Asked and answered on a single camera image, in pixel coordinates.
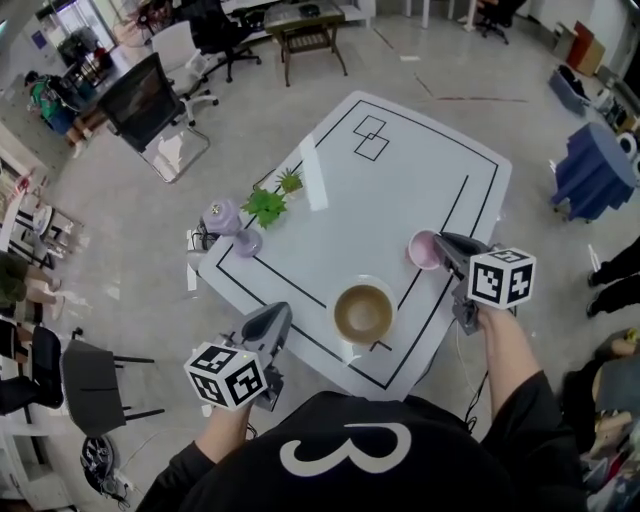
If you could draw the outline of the cream plate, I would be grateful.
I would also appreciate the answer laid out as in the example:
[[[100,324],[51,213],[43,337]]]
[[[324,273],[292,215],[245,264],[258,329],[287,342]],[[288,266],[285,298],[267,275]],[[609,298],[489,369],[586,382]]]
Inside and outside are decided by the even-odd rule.
[[[334,322],[333,322],[333,319],[332,319],[333,307],[334,307],[334,305],[335,305],[335,302],[336,302],[337,298],[338,298],[338,297],[339,297],[339,296],[340,296],[340,295],[341,295],[341,294],[342,294],[346,289],[348,289],[348,288],[350,288],[350,287],[352,287],[352,286],[359,285],[359,284],[369,284],[369,285],[372,285],[372,286],[376,286],[376,287],[380,288],[381,290],[383,290],[383,291],[387,294],[387,296],[389,297],[389,299],[390,299],[390,301],[391,301],[391,303],[392,303],[392,305],[393,305],[393,308],[394,308],[394,320],[393,320],[393,324],[392,324],[391,328],[390,328],[390,329],[389,329],[389,331],[386,333],[386,335],[391,331],[391,329],[392,329],[392,327],[393,327],[393,325],[394,325],[395,319],[396,319],[396,313],[397,313],[397,301],[396,301],[396,299],[395,299],[395,296],[394,296],[394,294],[393,294],[393,292],[392,292],[391,288],[390,288],[390,287],[389,287],[385,282],[383,282],[381,279],[379,279],[379,278],[377,278],[377,277],[375,277],[375,276],[371,276],[371,275],[357,275],[357,276],[353,276],[353,277],[351,277],[350,279],[345,280],[344,282],[342,282],[342,283],[340,284],[340,286],[339,286],[339,287],[334,291],[334,293],[333,293],[333,294],[332,294],[332,296],[331,296],[331,299],[330,299],[330,300],[329,300],[329,302],[327,303],[327,314],[328,314],[329,321],[330,321],[330,323],[331,323],[331,325],[332,325],[332,329],[333,329],[333,331],[335,332],[335,334],[336,334],[336,335],[337,335],[341,340],[343,340],[344,342],[347,342],[347,343],[350,343],[350,342],[348,342],[348,341],[344,340],[344,339],[343,339],[343,338],[338,334],[338,332],[336,331],[336,328],[335,328],[335,325],[334,325]],[[385,336],[383,336],[379,341],[376,341],[376,342],[383,341],[383,340],[384,340],[384,338],[386,337],[386,335],[385,335]],[[373,345],[373,344],[370,344],[370,345],[363,345],[363,344],[355,344],[355,343],[350,343],[350,344],[352,344],[352,345],[356,345],[356,346],[371,346],[371,345]]]

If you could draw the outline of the white high table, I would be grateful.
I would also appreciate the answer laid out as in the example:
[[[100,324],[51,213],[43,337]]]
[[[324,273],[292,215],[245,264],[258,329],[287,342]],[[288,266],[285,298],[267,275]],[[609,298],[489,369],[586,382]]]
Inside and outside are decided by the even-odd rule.
[[[420,26],[423,30],[426,30],[429,27],[431,0],[403,0],[403,1],[404,1],[403,14],[407,18],[411,18],[413,16],[414,3],[416,2],[421,3],[422,14],[421,14]]]

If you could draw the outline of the blue-clothed round table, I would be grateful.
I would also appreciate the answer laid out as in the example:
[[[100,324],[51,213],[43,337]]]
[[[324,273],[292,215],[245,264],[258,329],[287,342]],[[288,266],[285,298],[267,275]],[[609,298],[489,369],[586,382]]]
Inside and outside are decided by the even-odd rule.
[[[556,192],[551,203],[565,219],[590,223],[606,210],[617,210],[640,188],[632,162],[609,127],[590,122],[567,142],[567,156],[555,166]]]

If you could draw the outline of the person's right forearm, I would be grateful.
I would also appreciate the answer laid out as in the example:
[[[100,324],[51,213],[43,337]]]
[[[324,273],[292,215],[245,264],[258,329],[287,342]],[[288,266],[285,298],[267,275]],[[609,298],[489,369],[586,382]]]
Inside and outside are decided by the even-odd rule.
[[[492,414],[541,371],[524,330],[509,310],[481,306],[478,323],[485,337]]]

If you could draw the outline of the white office chair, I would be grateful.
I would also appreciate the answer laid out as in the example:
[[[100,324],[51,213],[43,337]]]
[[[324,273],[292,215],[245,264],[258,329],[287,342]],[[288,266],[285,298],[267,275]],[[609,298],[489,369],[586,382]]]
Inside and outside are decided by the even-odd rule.
[[[151,45],[185,107],[188,125],[195,127],[194,106],[198,103],[217,106],[219,99],[206,88],[206,74],[211,67],[209,60],[194,44],[189,22],[182,21],[165,28],[151,38]]]

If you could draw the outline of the black folding chair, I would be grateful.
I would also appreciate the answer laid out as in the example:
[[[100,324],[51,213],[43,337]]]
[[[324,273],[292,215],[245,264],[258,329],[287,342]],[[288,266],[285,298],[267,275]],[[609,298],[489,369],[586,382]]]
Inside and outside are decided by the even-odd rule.
[[[73,338],[60,358],[60,375],[72,422],[88,438],[99,438],[134,420],[160,415],[164,409],[130,413],[120,396],[116,370],[122,363],[154,364],[153,359],[115,356],[111,351]]]

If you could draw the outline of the person's left forearm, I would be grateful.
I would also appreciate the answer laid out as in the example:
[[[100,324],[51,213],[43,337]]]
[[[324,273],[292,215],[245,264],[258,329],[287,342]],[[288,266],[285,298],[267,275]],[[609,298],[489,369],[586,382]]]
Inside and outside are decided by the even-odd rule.
[[[195,441],[198,449],[215,464],[237,450],[246,441],[252,407],[249,403],[237,410],[213,408],[206,428]]]

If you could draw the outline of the white shelf unit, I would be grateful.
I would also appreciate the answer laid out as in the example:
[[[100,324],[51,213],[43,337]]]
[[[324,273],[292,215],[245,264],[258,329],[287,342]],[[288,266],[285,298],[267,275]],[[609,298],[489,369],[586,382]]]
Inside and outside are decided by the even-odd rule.
[[[238,9],[264,7],[284,0],[222,0],[223,11],[231,14]],[[376,17],[376,0],[331,0],[345,14],[347,22],[362,22],[367,28]]]

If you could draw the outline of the small green potted plant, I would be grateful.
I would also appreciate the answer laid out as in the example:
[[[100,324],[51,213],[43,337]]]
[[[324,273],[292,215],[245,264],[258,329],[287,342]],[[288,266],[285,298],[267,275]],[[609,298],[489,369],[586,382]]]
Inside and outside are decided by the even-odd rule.
[[[286,168],[276,179],[277,192],[283,199],[297,194],[304,188],[302,173]]]

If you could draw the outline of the dark wooden side table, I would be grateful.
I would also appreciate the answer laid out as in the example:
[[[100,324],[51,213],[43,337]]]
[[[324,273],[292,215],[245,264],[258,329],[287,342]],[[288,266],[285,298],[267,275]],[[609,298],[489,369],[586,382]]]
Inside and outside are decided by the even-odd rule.
[[[309,0],[299,3],[278,3],[267,9],[264,31],[280,47],[284,65],[284,80],[290,86],[293,55],[328,49],[339,61],[344,76],[348,71],[337,47],[339,25],[346,21],[344,11],[332,0]]]

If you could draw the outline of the grey open case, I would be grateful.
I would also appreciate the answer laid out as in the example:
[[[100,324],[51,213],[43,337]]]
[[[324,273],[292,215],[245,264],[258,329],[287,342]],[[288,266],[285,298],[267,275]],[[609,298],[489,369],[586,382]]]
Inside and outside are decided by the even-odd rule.
[[[548,84],[562,105],[572,113],[585,117],[591,105],[586,96],[583,83],[566,65],[558,65],[551,74]]]

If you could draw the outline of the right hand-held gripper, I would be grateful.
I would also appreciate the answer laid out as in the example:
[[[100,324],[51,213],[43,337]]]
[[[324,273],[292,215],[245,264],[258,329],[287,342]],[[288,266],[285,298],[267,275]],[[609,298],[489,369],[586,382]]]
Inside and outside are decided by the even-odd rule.
[[[452,295],[453,314],[467,335],[478,330],[480,306],[507,310],[531,299],[537,263],[533,255],[516,248],[491,251],[484,242],[452,232],[439,233],[436,246],[441,266],[464,275]]]

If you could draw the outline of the black mesh cantilever chair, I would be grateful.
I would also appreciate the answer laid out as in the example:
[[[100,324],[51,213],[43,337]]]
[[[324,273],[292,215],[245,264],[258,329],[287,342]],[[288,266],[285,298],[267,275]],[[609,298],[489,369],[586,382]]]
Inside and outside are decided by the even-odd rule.
[[[189,125],[185,102],[174,92],[153,53],[118,80],[98,101],[112,132],[163,182],[172,184],[210,147]]]

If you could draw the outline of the red and pink cup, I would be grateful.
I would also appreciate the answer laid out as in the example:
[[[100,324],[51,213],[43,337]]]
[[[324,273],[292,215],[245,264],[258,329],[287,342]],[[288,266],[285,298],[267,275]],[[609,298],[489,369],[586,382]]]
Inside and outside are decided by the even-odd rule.
[[[436,236],[438,232],[420,230],[413,234],[406,247],[406,257],[421,270],[435,270],[441,266],[437,251]]]

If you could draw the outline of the black swivel office chair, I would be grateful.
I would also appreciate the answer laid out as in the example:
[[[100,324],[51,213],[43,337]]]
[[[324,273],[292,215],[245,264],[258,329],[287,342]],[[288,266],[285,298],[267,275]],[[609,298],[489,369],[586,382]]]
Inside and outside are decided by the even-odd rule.
[[[238,61],[254,61],[262,64],[261,58],[254,54],[247,40],[253,31],[250,27],[232,21],[223,11],[221,0],[190,0],[182,7],[184,19],[190,24],[194,44],[204,56],[223,57],[205,71],[205,80],[209,75],[226,68],[226,82],[231,83],[232,66]]]

